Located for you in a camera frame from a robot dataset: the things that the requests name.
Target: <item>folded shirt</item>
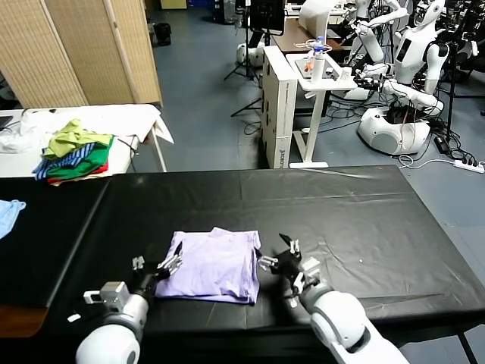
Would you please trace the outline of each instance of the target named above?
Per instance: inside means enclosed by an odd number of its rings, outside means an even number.
[[[167,257],[183,243],[182,265],[160,281],[157,297],[177,297],[232,303],[255,303],[259,291],[255,248],[257,231],[230,232],[214,227],[210,233],[176,231]]]
[[[94,143],[88,143],[83,148],[78,149],[76,152],[66,154],[59,159],[45,159],[43,158],[33,173],[36,174],[36,180],[43,180],[47,178],[47,172],[54,168],[70,167],[75,168],[86,158],[94,149]]]
[[[109,155],[109,149],[113,143],[113,137],[106,146],[100,143],[94,143],[94,148],[76,167],[56,167],[47,171],[47,178],[56,180],[71,180],[73,178],[83,177],[91,174],[98,168],[106,164]]]
[[[56,178],[48,178],[47,179],[47,183],[50,184],[50,185],[52,185],[52,186],[58,187],[58,186],[61,186],[63,183],[66,183],[66,182],[77,182],[79,180],[88,180],[88,179],[94,179],[94,178],[102,178],[102,177],[106,177],[104,175],[104,173],[107,170],[108,170],[108,161],[106,161],[106,163],[104,165],[102,165],[101,167],[99,167],[95,171],[91,172],[87,176],[73,178],[72,180],[58,180]]]
[[[26,203],[14,199],[2,201],[0,199],[0,239],[11,232],[20,210],[25,209]]]

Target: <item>gray floor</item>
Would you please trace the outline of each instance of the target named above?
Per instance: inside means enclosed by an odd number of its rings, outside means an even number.
[[[234,67],[237,44],[243,31],[235,36],[232,26],[211,22],[206,11],[166,11],[151,14],[153,21],[166,21],[172,28],[172,45],[155,48],[155,60],[163,92],[163,117],[174,145],[161,142],[170,171],[247,169],[261,166],[257,134],[246,136],[247,124],[257,121],[251,111],[240,118],[230,114],[258,97],[258,87],[243,77],[224,76]],[[485,77],[474,76],[457,93],[484,93]],[[299,97],[299,106],[305,100]],[[462,137],[462,145],[480,160],[485,160],[485,118],[480,110],[485,102],[457,99],[453,112],[453,130]],[[348,123],[333,120],[324,128]],[[298,126],[308,125],[309,118],[297,118]],[[320,133],[314,160],[330,166],[378,165],[397,162],[368,147],[355,135],[357,124]],[[299,161],[293,148],[291,161]],[[436,147],[430,148],[418,164],[441,158]],[[145,147],[134,159],[138,172],[155,171],[152,154]],[[444,163],[412,171],[402,169],[409,183],[443,226],[457,249],[485,284],[485,175],[466,172]],[[485,326],[467,333],[478,362],[485,362]],[[457,337],[419,344],[408,344],[403,353],[413,364],[467,363]]]

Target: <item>black tablecloth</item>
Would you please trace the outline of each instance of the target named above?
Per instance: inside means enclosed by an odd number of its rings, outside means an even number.
[[[0,178],[0,199],[27,204],[0,240],[0,304],[49,307],[108,180],[50,187]]]
[[[45,333],[86,334],[95,319],[66,321],[83,291],[128,281],[141,253],[163,259],[174,231],[214,226],[258,230],[268,255],[286,249],[278,233],[298,238],[303,256],[321,261],[322,277],[355,294],[400,340],[485,318],[485,289],[394,166],[127,174],[111,180]],[[259,277],[254,306],[156,300],[145,337],[308,329],[306,312],[282,300],[278,279]]]

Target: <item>green shirt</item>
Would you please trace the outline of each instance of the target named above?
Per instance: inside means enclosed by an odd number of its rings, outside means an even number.
[[[108,145],[96,143],[92,152],[84,158],[75,168],[57,167],[47,172],[47,178],[56,178],[58,180],[70,180],[72,178],[83,177],[105,165],[108,160],[109,149],[113,144],[114,137],[108,142]]]

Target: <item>bottle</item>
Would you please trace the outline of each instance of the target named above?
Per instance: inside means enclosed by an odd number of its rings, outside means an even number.
[[[311,83],[317,83],[321,80],[325,68],[325,41],[322,36],[319,36],[313,45],[313,71],[311,72]]]

